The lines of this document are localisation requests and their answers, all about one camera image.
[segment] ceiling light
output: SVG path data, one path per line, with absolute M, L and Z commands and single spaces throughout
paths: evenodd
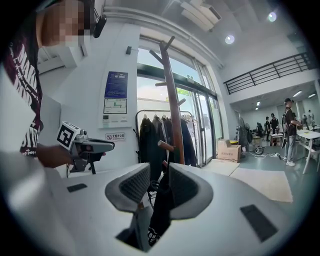
M 298 96 L 300 93 L 302 93 L 302 90 L 298 91 L 295 95 L 293 95 L 293 97 Z
M 270 12 L 268 15 L 268 20 L 274 22 L 277 19 L 277 15 L 274 12 Z
M 225 38 L 225 42 L 226 42 L 228 45 L 231 45 L 234 41 L 235 41 L 235 37 L 234 37 L 233 35 L 228 35 L 228 36 Z

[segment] wall sign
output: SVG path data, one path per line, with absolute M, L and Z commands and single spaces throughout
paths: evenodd
M 108 142 L 124 142 L 126 140 L 126 134 L 124 132 L 106 133 L 105 140 Z
M 128 73 L 109 71 L 104 90 L 103 128 L 127 127 Z

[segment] sneakers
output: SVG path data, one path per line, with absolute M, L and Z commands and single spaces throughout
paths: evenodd
M 292 161 L 290 161 L 290 162 L 287 161 L 287 162 L 286 162 L 286 165 L 287 165 L 287 166 L 295 166 L 296 164 L 295 164 L 294 162 L 292 162 Z

